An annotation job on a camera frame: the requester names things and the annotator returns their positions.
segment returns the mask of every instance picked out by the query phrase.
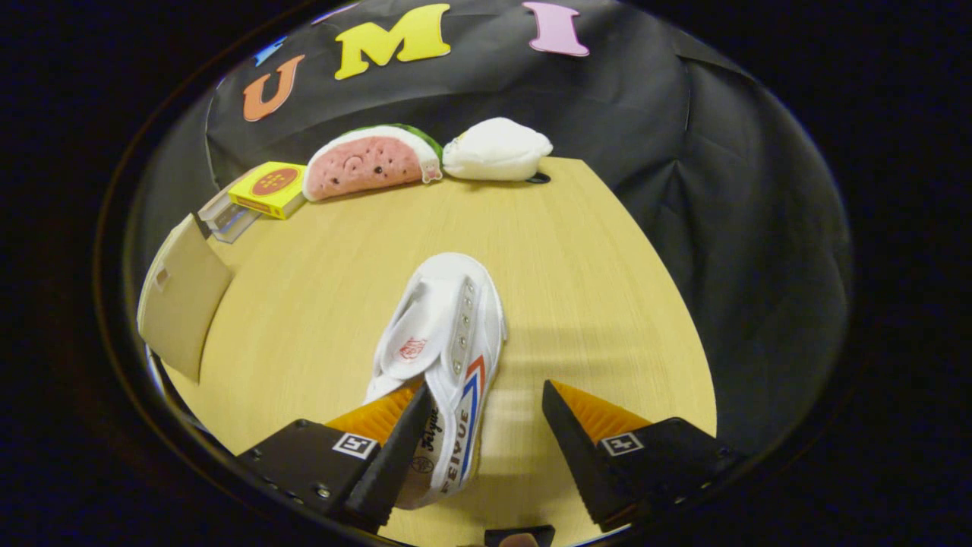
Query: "watermelon plush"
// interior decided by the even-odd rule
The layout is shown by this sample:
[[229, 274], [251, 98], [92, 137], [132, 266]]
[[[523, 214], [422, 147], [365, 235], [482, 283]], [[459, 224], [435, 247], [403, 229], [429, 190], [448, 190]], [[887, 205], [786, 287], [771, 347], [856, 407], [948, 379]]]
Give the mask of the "watermelon plush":
[[442, 148], [402, 124], [355, 129], [317, 151], [304, 173], [309, 201], [442, 178]]

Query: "white sneaker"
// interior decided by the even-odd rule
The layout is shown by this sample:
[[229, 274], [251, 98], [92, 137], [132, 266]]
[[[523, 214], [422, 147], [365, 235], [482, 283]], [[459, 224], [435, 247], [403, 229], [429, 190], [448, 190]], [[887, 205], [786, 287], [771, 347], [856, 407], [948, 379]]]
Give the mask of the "white sneaker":
[[409, 279], [375, 351], [364, 400], [422, 375], [435, 402], [397, 507], [429, 505], [469, 482], [478, 463], [482, 409], [505, 340], [496, 285], [471, 257], [435, 255]]

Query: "light wood surface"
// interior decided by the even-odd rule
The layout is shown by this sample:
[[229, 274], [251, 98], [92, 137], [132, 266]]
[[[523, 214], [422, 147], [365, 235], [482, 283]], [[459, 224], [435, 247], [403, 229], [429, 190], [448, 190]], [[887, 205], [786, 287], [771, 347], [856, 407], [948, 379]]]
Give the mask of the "light wood surface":
[[509, 325], [479, 471], [438, 504], [396, 509], [379, 533], [432, 546], [543, 524], [555, 545], [600, 535], [543, 418], [543, 381], [714, 434], [712, 379], [675, 285], [621, 203], [581, 161], [546, 158], [540, 170], [551, 182], [410, 185], [261, 218], [232, 245], [210, 239], [233, 280], [199, 384], [172, 382], [235, 454], [294, 419], [332, 419], [361, 404], [419, 264], [466, 253], [495, 280]]

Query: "white plush toy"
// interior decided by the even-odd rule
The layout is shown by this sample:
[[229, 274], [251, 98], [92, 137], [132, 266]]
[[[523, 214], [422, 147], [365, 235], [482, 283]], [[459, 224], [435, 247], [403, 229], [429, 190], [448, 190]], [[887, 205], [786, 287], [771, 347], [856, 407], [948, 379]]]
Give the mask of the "white plush toy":
[[471, 180], [526, 180], [553, 150], [542, 134], [507, 118], [480, 122], [442, 149], [442, 169]]

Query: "yellow box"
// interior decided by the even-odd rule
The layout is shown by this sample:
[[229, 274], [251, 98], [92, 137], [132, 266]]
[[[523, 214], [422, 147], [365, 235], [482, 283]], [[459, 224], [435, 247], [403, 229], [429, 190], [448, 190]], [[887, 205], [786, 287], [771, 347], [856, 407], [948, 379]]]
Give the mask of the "yellow box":
[[229, 189], [229, 199], [244, 207], [286, 219], [306, 198], [303, 173], [306, 165], [267, 162], [251, 169]]

